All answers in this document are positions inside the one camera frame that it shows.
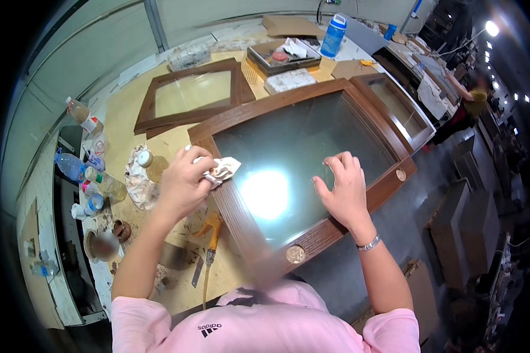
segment hand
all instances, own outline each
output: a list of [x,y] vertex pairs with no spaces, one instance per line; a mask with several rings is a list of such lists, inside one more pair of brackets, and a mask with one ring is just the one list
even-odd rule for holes
[[327,157],[323,162],[334,173],[332,191],[318,176],[312,178],[316,192],[330,214],[346,227],[358,245],[370,243],[377,235],[367,211],[365,174],[357,157],[349,152]]
[[[192,164],[201,156],[204,158]],[[154,216],[172,227],[196,211],[212,187],[202,174],[217,166],[214,157],[202,147],[192,146],[188,151],[180,149],[162,173],[161,196],[153,209]]]

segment wooden frame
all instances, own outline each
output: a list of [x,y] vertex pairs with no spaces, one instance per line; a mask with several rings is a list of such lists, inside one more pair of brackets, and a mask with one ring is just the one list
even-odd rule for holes
[[[404,107],[411,114],[413,114],[413,117],[416,120],[422,124],[425,124],[426,128],[422,129],[422,131],[417,133],[414,137],[410,136],[400,120],[387,108],[387,106],[382,102],[381,98],[379,98],[378,95],[376,95],[373,90],[369,88],[370,82],[379,80],[385,81],[386,87],[391,92],[396,94]],[[355,76],[350,79],[350,82],[368,98],[369,102],[373,104],[379,113],[386,119],[398,138],[402,141],[404,147],[406,147],[410,153],[416,152],[419,148],[424,146],[435,133],[432,124],[423,118],[425,114],[422,109],[414,104],[387,74],[368,74],[364,76]]]
[[[213,106],[213,104],[210,104],[207,107],[201,107],[192,111],[155,117],[155,92],[158,88],[184,77],[221,71],[230,71],[231,73],[229,104],[224,106]],[[171,72],[170,74],[154,77],[151,80],[133,131],[136,135],[147,133],[147,138],[151,138],[179,125],[200,123],[209,117],[237,107],[243,102],[252,100],[255,100],[255,96],[243,77],[241,65],[233,58],[202,67]]]
[[[416,165],[381,114],[345,79],[290,90],[223,112],[190,128],[191,143],[206,148],[215,158],[221,158],[213,139],[214,134],[276,109],[337,91],[342,91],[350,104],[353,104],[352,108],[362,116],[358,116],[358,119],[367,117],[373,128],[385,139],[382,141],[383,145],[398,161],[367,188],[367,209],[373,212],[416,171]],[[268,244],[233,180],[228,180],[216,188],[213,196],[245,260],[260,281],[292,271],[347,233],[345,227],[328,217],[271,253],[267,251]],[[304,259],[298,263],[289,262],[286,255],[286,251],[295,245],[301,247],[305,253]]]

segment adidas logo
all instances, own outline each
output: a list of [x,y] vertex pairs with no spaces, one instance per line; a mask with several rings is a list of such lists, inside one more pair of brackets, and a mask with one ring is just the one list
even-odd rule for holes
[[208,324],[204,326],[198,326],[198,329],[200,330],[200,332],[202,332],[202,335],[204,336],[204,338],[206,338],[209,334],[211,334],[212,332],[214,332],[215,330],[221,327],[222,327],[222,324]]

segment glass pane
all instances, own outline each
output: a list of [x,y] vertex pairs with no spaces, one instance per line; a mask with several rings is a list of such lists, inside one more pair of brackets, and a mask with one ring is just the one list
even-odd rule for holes
[[230,71],[198,74],[173,81],[155,91],[155,117],[230,104]]
[[402,123],[402,126],[406,129],[408,135],[413,138],[422,132],[422,130],[426,128],[426,125],[414,114],[414,109],[409,109],[401,101],[398,95],[403,94],[403,92],[400,91],[399,93],[388,87],[388,85],[392,84],[394,83],[387,81],[387,79],[367,83],[371,90],[373,90],[374,94],[381,98],[388,110],[394,114],[400,123]]
[[328,217],[314,186],[334,176],[322,161],[342,151],[357,156],[367,185],[397,160],[379,142],[368,118],[358,119],[342,92],[261,115],[214,136],[222,156],[241,162],[233,176],[269,245],[277,249]]

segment blue water bottle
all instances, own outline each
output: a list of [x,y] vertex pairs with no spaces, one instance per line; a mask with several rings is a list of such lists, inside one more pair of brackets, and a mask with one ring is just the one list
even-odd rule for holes
[[389,41],[393,38],[394,32],[396,32],[396,26],[389,23],[383,38]]
[[330,25],[326,31],[326,36],[324,37],[320,53],[328,58],[333,58],[339,50],[339,45],[341,44],[346,28],[347,19],[342,15],[334,15],[334,18],[330,21]]

